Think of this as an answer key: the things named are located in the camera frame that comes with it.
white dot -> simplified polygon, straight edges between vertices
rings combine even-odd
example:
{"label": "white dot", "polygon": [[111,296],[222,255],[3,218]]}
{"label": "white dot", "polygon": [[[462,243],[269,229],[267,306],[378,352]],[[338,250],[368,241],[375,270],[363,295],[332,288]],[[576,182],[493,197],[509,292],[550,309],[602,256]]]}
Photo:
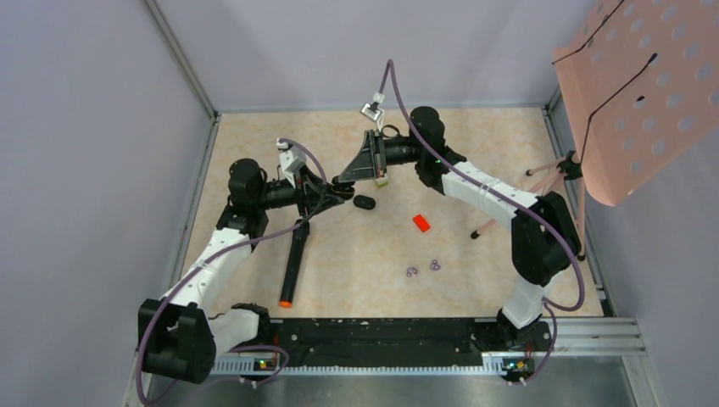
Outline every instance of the white dot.
{"label": "white dot", "polygon": [[697,70],[697,73],[694,77],[697,79],[697,81],[703,81],[709,76],[711,76],[712,72],[714,72],[714,65],[712,65],[711,62],[707,62]]}
{"label": "white dot", "polygon": [[652,116],[644,121],[644,123],[642,124],[642,129],[644,129],[644,131],[652,131],[652,129],[654,129],[655,124],[656,124],[656,119],[654,118],[654,116]]}
{"label": "white dot", "polygon": [[624,9],[624,17],[629,17],[629,15],[632,14],[632,11],[634,11],[634,3],[629,3],[627,8]]}
{"label": "white dot", "polygon": [[662,21],[669,21],[669,19],[670,19],[671,17],[673,17],[673,16],[674,16],[674,13],[676,13],[676,12],[677,12],[677,6],[667,7],[667,8],[664,10],[664,13],[661,14],[661,20],[662,20]]}
{"label": "white dot", "polygon": [[694,44],[684,48],[684,58],[685,59],[694,58],[697,53],[699,53],[699,44],[696,42]]}
{"label": "white dot", "polygon": [[632,172],[632,174],[637,174],[639,171],[642,170],[642,162],[641,161],[634,161],[632,165],[629,166],[629,170]]}
{"label": "white dot", "polygon": [[659,75],[658,78],[656,78],[656,84],[659,86],[664,86],[669,81],[670,77],[672,77],[672,74],[670,74],[669,72],[665,72]]}
{"label": "white dot", "polygon": [[637,32],[637,31],[639,31],[639,29],[642,28],[642,22],[643,22],[643,20],[642,20],[641,17],[639,17],[638,19],[634,20],[634,22],[632,23],[632,32]]}
{"label": "white dot", "polygon": [[672,40],[678,40],[687,33],[687,23],[682,23],[672,31]]}
{"label": "white dot", "polygon": [[677,127],[679,128],[680,131],[687,131],[687,130],[691,129],[693,125],[694,125],[694,118],[691,116],[687,116],[687,117],[679,120],[679,124],[677,125]]}
{"label": "white dot", "polygon": [[658,142],[655,142],[652,144],[652,153],[654,154],[661,154],[664,153],[665,143],[664,140],[659,140]]}
{"label": "white dot", "polygon": [[682,99],[683,99],[682,95],[680,95],[679,93],[674,93],[673,95],[671,95],[670,97],[667,98],[666,106],[669,109],[674,109],[677,106],[679,106],[679,104],[682,102]]}
{"label": "white dot", "polygon": [[649,46],[649,42],[651,42],[651,36],[647,34],[646,36],[642,37],[641,41],[639,41],[639,47],[646,48]]}

gray wall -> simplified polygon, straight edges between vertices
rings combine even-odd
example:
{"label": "gray wall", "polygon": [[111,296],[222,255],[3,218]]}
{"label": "gray wall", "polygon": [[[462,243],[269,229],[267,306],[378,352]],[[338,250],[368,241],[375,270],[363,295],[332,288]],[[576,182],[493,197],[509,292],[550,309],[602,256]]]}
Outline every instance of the gray wall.
{"label": "gray wall", "polygon": [[[573,146],[562,106],[562,140]],[[595,252],[621,316],[634,316],[671,405],[716,405],[719,120],[614,208],[589,199]]]}
{"label": "gray wall", "polygon": [[0,405],[117,405],[209,121],[141,2],[0,16]]}
{"label": "gray wall", "polygon": [[594,3],[159,1],[220,110],[358,109],[387,58],[412,104],[543,104],[557,84],[551,51]]}

black clamp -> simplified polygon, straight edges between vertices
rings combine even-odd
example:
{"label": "black clamp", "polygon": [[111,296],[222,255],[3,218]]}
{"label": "black clamp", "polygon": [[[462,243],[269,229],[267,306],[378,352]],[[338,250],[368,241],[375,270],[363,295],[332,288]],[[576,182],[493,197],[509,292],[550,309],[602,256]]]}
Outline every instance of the black clamp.
{"label": "black clamp", "polygon": [[572,157],[574,157],[574,154],[577,152],[574,150],[569,150],[569,152],[565,156],[565,160],[560,162],[557,165],[557,168],[560,169],[560,172],[564,175],[564,181],[574,181],[578,178],[582,178],[582,165],[579,163],[575,163],[572,161]]}

black cord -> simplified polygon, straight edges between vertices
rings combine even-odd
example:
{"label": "black cord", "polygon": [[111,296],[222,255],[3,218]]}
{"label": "black cord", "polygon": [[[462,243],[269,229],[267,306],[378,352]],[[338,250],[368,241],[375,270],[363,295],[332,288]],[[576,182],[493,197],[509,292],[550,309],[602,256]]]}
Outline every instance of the black cord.
{"label": "black cord", "polygon": [[594,30],[594,32],[592,33],[592,35],[589,36],[589,39],[587,39],[587,41],[585,41],[584,44],[582,44],[581,47],[579,47],[576,51],[574,51],[574,52],[572,52],[572,53],[568,53],[567,55],[561,57],[560,59],[555,60],[554,62],[552,62],[552,65],[554,65],[554,64],[556,64],[556,63],[558,63],[558,62],[560,62],[561,60],[564,60],[564,59],[567,59],[567,58],[571,57],[571,56],[574,55],[575,53],[578,53],[578,52],[582,51],[582,50],[584,49],[584,47],[586,47],[587,44],[589,44],[589,42],[594,41],[594,36],[599,32],[599,30],[602,29],[602,27],[605,26],[606,22],[609,21],[609,18],[610,18],[612,15],[614,15],[615,11],[617,11],[617,9],[619,9],[623,3],[624,3],[624,0],[621,0],[621,1],[619,2],[619,4],[617,4],[616,7],[614,7],[613,10],[611,10],[611,13],[607,14],[607,15],[604,17],[604,19],[602,20],[602,24],[600,24],[599,27],[597,27],[597,29]]}
{"label": "black cord", "polygon": [[[394,136],[388,136],[388,135],[384,134],[384,129],[386,129],[386,128],[388,128],[388,127],[389,127],[390,129],[394,130],[397,134],[395,134]],[[399,132],[399,129],[398,129],[397,126],[395,126],[395,125],[384,125],[384,126],[380,129],[380,133],[382,134],[382,137],[384,137],[384,138],[395,138],[395,137],[400,137],[400,136],[402,136],[402,134]]]}
{"label": "black cord", "polygon": [[589,125],[592,124],[592,118],[594,117],[594,115],[597,114],[597,112],[599,112],[604,106],[606,106],[606,104],[609,103],[611,101],[611,99],[613,99],[616,95],[621,93],[621,91],[623,91],[627,86],[629,86],[629,84],[634,82],[635,79],[639,78],[639,76],[642,75],[647,70],[647,68],[649,68],[649,65],[652,62],[654,62],[654,60],[656,59],[656,57],[658,55],[659,55],[658,53],[653,53],[652,56],[649,58],[649,61],[647,61],[647,63],[644,64],[644,66],[642,67],[642,69],[639,72],[637,72],[634,76],[632,76],[632,79],[630,79],[627,83],[625,83],[622,87],[620,87],[618,91],[614,92],[613,95],[609,96],[609,98],[607,100],[605,100],[597,109],[594,110],[594,112],[592,112],[592,114],[589,115],[589,118],[587,119],[587,130],[584,132],[584,143],[582,144],[582,156],[579,158],[580,166],[584,162],[584,152],[587,149],[587,140],[589,139]]}

metal frame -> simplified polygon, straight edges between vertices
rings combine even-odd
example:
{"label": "metal frame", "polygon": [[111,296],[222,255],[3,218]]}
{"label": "metal frame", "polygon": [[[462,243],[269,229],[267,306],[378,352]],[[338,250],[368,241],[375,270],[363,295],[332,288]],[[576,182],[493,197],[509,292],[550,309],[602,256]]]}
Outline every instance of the metal frame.
{"label": "metal frame", "polygon": [[[184,75],[187,84],[192,89],[195,97],[203,106],[205,113],[208,117],[212,118],[213,123],[208,134],[208,141],[205,145],[205,151],[203,152],[203,158],[201,161],[200,168],[198,170],[197,179],[194,181],[192,200],[187,213],[186,222],[184,225],[184,234],[181,241],[179,242],[179,248],[173,264],[173,272],[170,284],[174,284],[179,280],[182,272],[182,266],[184,263],[185,254],[187,252],[187,245],[189,243],[189,237],[192,232],[192,225],[195,219],[195,215],[198,209],[198,203],[200,195],[202,193],[203,184],[207,175],[209,167],[209,159],[212,154],[212,149],[215,144],[215,138],[217,131],[219,130],[220,115],[213,107],[209,97],[204,90],[200,80],[198,79],[195,71],[192,69],[190,62],[188,61],[185,53],[182,50],[181,44],[177,41],[176,36],[171,29],[167,19],[162,13],[159,5],[155,0],[141,0],[141,3],[146,7],[149,16],[153,23],[157,26],[160,36],[162,37],[167,50],[172,58],[177,62],[178,68]],[[555,110],[561,103],[561,93],[559,88],[552,95],[552,98],[542,108],[545,124],[549,132],[549,138],[552,142],[552,147],[557,156],[561,155],[566,151],[566,146],[562,145],[561,137],[558,137],[558,131],[555,124]],[[577,190],[572,183],[566,185],[567,191],[569,192],[569,200],[573,210],[577,210]],[[595,237],[592,233],[590,219],[587,219],[587,246],[588,250],[588,261],[593,272],[594,280],[597,283],[599,289],[600,299],[606,298],[604,290],[610,292],[610,287],[606,283],[606,279],[601,273],[602,264],[600,260],[593,255],[594,247],[593,242]],[[477,319],[478,321],[485,321],[491,319]],[[637,323],[632,318],[615,318],[615,317],[598,317],[598,318],[558,318],[558,330],[559,336],[557,337],[557,343],[555,345],[555,353],[553,357],[582,357],[582,358],[593,358],[593,357],[605,357],[605,356],[621,356],[624,361],[625,368],[627,370],[627,377],[630,382],[632,391],[634,393],[638,407],[649,407],[649,406],[663,406],[668,405],[664,399],[658,382],[655,378],[654,370],[649,362],[644,348],[644,341],[641,338]],[[457,374],[457,375],[470,375],[470,374],[487,374],[488,372],[495,373],[496,364],[494,363],[497,358],[504,357],[516,357],[521,356],[517,353],[512,352],[495,352],[485,354],[488,367],[484,369],[450,369],[447,368],[442,370],[443,374]],[[221,355],[217,359],[217,363],[223,362],[235,362],[237,356],[235,355]],[[125,389],[125,397],[123,398],[123,405],[135,406],[139,405],[137,396],[135,395],[134,388],[134,366],[130,373],[130,379]],[[436,375],[436,371],[362,371],[362,374],[401,374],[406,376],[411,375]],[[316,375],[316,374],[357,374],[347,369],[328,369],[328,370],[301,370],[297,371],[288,370],[288,375]],[[145,391],[147,392],[150,387],[151,377],[145,377]]]}

